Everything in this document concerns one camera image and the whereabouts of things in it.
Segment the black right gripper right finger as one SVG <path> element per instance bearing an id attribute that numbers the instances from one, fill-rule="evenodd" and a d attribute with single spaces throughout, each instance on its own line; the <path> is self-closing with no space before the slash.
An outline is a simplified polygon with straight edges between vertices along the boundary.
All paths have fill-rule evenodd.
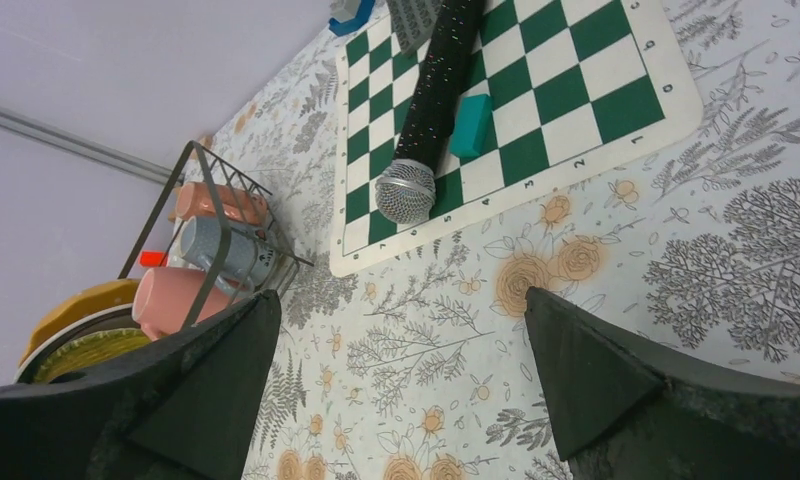
<path id="1" fill-rule="evenodd" d="M 577 479 L 800 479 L 800 385 L 696 359 L 539 288 L 529 342 Z"/>

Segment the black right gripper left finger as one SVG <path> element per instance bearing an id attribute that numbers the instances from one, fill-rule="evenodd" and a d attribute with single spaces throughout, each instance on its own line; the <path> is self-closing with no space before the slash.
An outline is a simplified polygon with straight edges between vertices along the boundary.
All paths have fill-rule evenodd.
<path id="1" fill-rule="evenodd" d="M 281 324 L 267 290 L 46 384 L 0 387 L 0 479 L 237 479 Z"/>

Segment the orange dotted scalloped plate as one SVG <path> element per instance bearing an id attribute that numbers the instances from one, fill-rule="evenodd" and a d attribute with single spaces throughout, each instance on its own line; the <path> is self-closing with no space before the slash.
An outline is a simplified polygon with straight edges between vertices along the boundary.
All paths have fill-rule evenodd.
<path id="1" fill-rule="evenodd" d="M 140 283 L 126 278 L 109 281 L 76 293 L 44 316 L 33 329 L 19 361 L 24 361 L 46 340 L 63 328 L 110 307 L 131 304 Z"/>

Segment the white plate green red rim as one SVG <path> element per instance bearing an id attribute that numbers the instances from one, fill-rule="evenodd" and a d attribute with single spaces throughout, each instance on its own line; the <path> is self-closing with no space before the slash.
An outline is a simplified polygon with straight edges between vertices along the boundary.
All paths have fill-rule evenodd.
<path id="1" fill-rule="evenodd" d="M 24 357 L 13 378 L 14 383 L 30 383 L 38 364 L 50 354 L 72 340 L 84 335 L 104 331 L 109 328 L 136 328 L 137 324 L 131 316 L 131 305 L 117 305 L 92 313 L 48 337 L 31 353 Z"/>

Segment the woven bamboo tray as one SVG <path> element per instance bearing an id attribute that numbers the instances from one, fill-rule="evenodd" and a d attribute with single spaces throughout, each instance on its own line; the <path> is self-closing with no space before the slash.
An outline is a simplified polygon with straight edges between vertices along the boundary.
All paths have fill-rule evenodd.
<path id="1" fill-rule="evenodd" d="M 151 340 L 135 328 L 103 330 L 74 339 L 49 354 L 37 365 L 32 383 L 49 383 L 55 378 L 97 365 L 148 345 Z"/>

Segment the pink ceramic mug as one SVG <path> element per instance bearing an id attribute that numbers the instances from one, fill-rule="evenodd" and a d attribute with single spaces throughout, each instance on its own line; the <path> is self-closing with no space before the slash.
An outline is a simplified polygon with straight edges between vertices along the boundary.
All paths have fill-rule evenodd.
<path id="1" fill-rule="evenodd" d="M 152 341 L 178 332 L 205 277 L 205 272 L 188 268 L 148 269 L 136 291 L 133 320 Z"/>

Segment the grey dotted mug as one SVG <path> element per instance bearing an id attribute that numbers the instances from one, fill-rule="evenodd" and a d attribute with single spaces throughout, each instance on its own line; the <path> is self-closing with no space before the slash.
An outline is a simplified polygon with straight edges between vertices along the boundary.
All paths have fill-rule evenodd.
<path id="1" fill-rule="evenodd" d="M 231 237 L 228 252 L 217 274 L 215 285 L 228 296 L 243 298 L 261 286 L 277 262 L 276 251 L 266 245 L 276 239 L 265 228 L 229 221 Z M 223 229 L 215 217 L 192 216 L 184 222 L 177 255 L 206 272 L 218 257 Z"/>

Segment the salmon ceramic mug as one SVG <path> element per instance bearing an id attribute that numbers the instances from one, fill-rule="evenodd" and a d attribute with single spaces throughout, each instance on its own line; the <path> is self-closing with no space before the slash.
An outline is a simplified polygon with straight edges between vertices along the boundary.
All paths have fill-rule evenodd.
<path id="1" fill-rule="evenodd" d="M 265 223 L 268 204 L 263 196 L 227 185 L 215 184 L 215 188 L 222 213 L 229 220 L 256 226 Z M 184 220 L 193 216 L 216 216 L 217 209 L 209 185 L 204 182 L 188 182 L 181 186 L 178 189 L 174 215 Z"/>

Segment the teal rectangular block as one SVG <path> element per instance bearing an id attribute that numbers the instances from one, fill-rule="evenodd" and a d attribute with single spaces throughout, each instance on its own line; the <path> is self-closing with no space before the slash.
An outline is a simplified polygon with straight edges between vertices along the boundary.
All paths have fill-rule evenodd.
<path id="1" fill-rule="evenodd" d="M 482 154 L 492 115 L 487 94 L 463 98 L 459 103 L 449 152 L 458 158 L 476 158 Z"/>

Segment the green white chessboard mat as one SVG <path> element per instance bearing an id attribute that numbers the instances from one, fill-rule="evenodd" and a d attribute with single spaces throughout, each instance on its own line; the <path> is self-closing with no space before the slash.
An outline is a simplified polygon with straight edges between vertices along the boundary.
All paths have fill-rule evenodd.
<path id="1" fill-rule="evenodd" d="M 377 210 L 426 53 L 401 52 L 389 18 L 336 56 L 339 89 L 331 272 L 343 277 L 672 145 L 703 116 L 658 1 L 492 1 L 464 92 L 491 120 L 479 156 L 444 156 L 427 221 Z"/>

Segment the blue grey toy brick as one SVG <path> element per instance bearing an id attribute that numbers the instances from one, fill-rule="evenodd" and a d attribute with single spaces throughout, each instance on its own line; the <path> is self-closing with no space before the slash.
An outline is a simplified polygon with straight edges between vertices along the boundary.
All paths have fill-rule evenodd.
<path id="1" fill-rule="evenodd" d="M 359 30 L 368 22 L 374 5 L 374 0 L 332 0 L 328 29 L 336 36 Z"/>

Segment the grey studded building plate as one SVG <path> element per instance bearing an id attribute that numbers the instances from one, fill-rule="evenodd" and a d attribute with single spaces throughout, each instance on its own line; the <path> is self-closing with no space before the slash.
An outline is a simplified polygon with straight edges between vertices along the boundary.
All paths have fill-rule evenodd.
<path id="1" fill-rule="evenodd" d="M 441 0 L 387 0 L 392 32 L 404 55 L 430 39 L 441 9 Z"/>

